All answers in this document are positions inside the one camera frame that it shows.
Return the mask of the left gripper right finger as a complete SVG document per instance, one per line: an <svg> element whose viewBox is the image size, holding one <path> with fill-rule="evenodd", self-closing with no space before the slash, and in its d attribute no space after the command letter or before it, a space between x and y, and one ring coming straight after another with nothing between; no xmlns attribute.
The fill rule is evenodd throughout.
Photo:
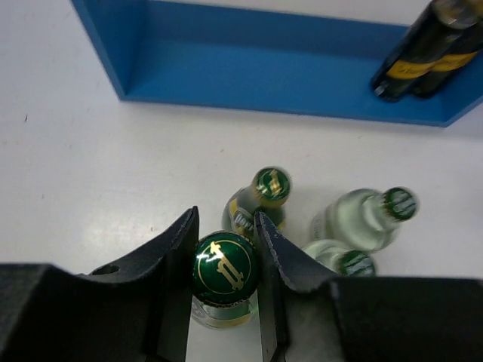
<svg viewBox="0 0 483 362"><path fill-rule="evenodd" d="M265 361L480 361L479 279L343 277L254 217Z"/></svg>

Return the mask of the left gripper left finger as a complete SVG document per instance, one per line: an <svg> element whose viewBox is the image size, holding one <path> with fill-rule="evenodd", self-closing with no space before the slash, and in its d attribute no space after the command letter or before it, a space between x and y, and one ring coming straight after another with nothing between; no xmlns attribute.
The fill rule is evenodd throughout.
<svg viewBox="0 0 483 362"><path fill-rule="evenodd" d="M183 361L199 214L90 274L1 266L3 361Z"/></svg>

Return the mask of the clear glass bottle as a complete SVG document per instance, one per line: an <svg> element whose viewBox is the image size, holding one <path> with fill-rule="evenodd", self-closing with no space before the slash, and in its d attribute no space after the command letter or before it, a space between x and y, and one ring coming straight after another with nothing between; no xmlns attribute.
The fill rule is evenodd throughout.
<svg viewBox="0 0 483 362"><path fill-rule="evenodd" d="M302 251L325 268L342 276L373 277L377 274L376 263L369 254L352 249L341 241L312 241Z"/></svg>
<svg viewBox="0 0 483 362"><path fill-rule="evenodd" d="M402 223L415 217L418 209L416 194L405 187L384 192L356 189L314 216L309 239L332 239L352 249L375 253L395 241Z"/></svg>

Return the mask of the green Perrier bottle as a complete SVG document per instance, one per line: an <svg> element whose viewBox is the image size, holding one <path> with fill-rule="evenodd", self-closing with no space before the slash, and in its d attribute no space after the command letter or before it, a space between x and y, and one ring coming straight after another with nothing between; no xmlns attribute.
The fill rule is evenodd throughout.
<svg viewBox="0 0 483 362"><path fill-rule="evenodd" d="M254 215L265 213L278 229L285 227L284 204L291 193L289 173L282 167L264 167L257 171L249 186L239 189L224 207L222 230L248 239L254 237Z"/></svg>
<svg viewBox="0 0 483 362"><path fill-rule="evenodd" d="M234 232L202 238L192 260L192 318L222 330L249 322L258 312L260 265L255 246Z"/></svg>

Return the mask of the blue and yellow wooden shelf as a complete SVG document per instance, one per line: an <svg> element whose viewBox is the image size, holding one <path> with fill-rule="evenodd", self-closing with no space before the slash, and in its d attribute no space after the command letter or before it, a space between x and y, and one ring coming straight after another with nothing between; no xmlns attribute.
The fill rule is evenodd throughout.
<svg viewBox="0 0 483 362"><path fill-rule="evenodd" d="M75 1L123 101L446 127L482 102L477 58L430 100L388 103L369 81L406 28L162 1Z"/></svg>

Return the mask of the rear black yellow can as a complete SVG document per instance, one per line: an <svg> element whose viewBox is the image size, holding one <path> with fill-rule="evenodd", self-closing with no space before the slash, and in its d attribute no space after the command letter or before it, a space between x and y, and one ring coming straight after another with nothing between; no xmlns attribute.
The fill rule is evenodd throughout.
<svg viewBox="0 0 483 362"><path fill-rule="evenodd" d="M437 94L470 63L482 50L482 17L469 28L414 86L411 94L420 99L429 99Z"/></svg>

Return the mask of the black yellow can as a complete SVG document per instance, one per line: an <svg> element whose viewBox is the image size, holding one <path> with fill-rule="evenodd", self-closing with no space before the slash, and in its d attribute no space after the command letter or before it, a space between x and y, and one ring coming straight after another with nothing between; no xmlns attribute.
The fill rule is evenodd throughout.
<svg viewBox="0 0 483 362"><path fill-rule="evenodd" d="M478 19L470 1L431 1L371 79L373 93L396 102Z"/></svg>
<svg viewBox="0 0 483 362"><path fill-rule="evenodd" d="M411 94L420 99L429 99L437 94L470 63L482 50L482 17L469 28L414 86Z"/></svg>

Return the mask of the front black yellow can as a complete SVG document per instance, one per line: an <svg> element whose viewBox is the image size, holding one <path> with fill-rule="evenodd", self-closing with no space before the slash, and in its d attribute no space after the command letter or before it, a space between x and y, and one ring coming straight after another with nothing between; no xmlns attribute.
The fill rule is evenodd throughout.
<svg viewBox="0 0 483 362"><path fill-rule="evenodd" d="M373 93L396 102L478 19L470 1L431 1L371 79Z"/></svg>

